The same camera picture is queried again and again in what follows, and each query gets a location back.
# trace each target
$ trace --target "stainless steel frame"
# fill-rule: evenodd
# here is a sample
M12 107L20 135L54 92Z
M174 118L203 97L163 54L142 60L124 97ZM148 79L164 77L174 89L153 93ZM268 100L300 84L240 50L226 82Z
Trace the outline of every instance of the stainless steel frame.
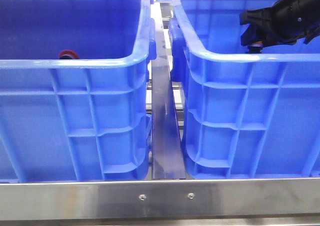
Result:
M152 178L0 184L1 225L320 225L320 178L185 178L160 5L152 63Z

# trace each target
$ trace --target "crate rim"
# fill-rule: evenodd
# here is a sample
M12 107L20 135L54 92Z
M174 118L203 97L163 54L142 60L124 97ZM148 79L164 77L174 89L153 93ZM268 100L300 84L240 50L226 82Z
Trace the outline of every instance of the crate rim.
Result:
M141 0L140 5L138 29L133 50L129 56L117 59L9 59L0 60L0 69L118 68L140 63L149 55L149 32L151 27L150 0Z
M299 62L309 61L318 62L320 53L313 54L220 54L207 50L196 32L193 29L183 7L181 0L172 0L174 16L181 28L185 42L191 54L200 57L204 60L213 62L234 62L234 63L248 63L248 62Z

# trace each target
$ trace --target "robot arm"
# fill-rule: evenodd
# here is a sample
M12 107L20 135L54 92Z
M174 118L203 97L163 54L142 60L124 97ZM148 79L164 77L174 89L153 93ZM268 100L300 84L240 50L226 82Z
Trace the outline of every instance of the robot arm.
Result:
M259 48L294 45L297 39L309 43L320 35L320 0L279 0L269 8L247 10L240 25L250 24L241 36L241 44Z

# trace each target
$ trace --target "screw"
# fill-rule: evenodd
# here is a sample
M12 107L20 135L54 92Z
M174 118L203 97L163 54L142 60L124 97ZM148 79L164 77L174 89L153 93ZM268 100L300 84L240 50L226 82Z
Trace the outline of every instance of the screw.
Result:
M188 193L188 198L189 199L194 199L195 198L195 194L193 192Z
M140 199L141 201L146 200L146 198L147 198L147 196L146 196L145 194L140 194L140 195L139 195L139 199Z

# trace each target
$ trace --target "red object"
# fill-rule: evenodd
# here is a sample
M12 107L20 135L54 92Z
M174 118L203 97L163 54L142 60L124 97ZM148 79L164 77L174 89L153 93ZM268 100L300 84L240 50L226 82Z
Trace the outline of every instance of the red object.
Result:
M59 58L61 58L64 55L70 55L75 59L79 59L79 56L76 52L74 52L73 50L63 50L59 53Z

